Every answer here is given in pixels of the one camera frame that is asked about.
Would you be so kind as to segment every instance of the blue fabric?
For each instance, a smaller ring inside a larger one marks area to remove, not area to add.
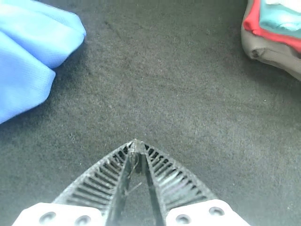
[[[269,5],[266,0],[261,0],[259,26],[301,39],[301,14],[281,4]]]
[[[85,35],[76,14],[33,0],[0,0],[0,124],[47,99],[51,69]]]

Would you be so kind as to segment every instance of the gray felt surface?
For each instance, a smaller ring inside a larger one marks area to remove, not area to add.
[[[246,1],[44,2],[77,13],[87,38],[49,99],[0,125],[1,225],[133,138],[251,225],[300,225],[301,83],[244,55]]]

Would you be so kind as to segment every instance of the stacked clothes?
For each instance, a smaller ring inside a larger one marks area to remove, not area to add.
[[[300,0],[248,0],[241,26],[251,59],[286,70],[301,80]]]

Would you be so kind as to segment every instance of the folded cloth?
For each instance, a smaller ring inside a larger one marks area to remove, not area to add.
[[[51,68],[85,35],[73,13],[33,0],[0,0],[0,124],[47,99]]]
[[[301,1],[300,0],[265,0],[268,5],[283,5],[297,13],[301,13]]]
[[[255,35],[262,36],[268,40],[287,44],[293,47],[296,51],[301,52],[301,39],[287,35],[272,33],[262,29],[259,26],[259,10],[260,0],[254,0],[250,13],[243,21],[244,28],[247,31],[251,31]]]
[[[244,18],[249,15],[252,5],[253,0],[248,0]],[[284,69],[296,79],[301,80],[301,59],[292,47],[254,35],[246,31],[243,25],[241,26],[241,41],[249,58]]]
[[[273,33],[301,38],[301,13],[293,11],[281,4],[267,4],[267,1],[268,0],[261,0],[260,27]]]

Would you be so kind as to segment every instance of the red cloth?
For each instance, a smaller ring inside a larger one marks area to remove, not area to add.
[[[293,47],[298,52],[301,52],[301,39],[294,38],[292,36],[272,33],[262,29],[259,26],[259,16],[260,16],[259,13],[260,13],[260,0],[254,0],[249,15],[243,21],[243,26],[247,31],[250,31],[257,36],[261,36],[275,42],[281,42],[287,44]]]

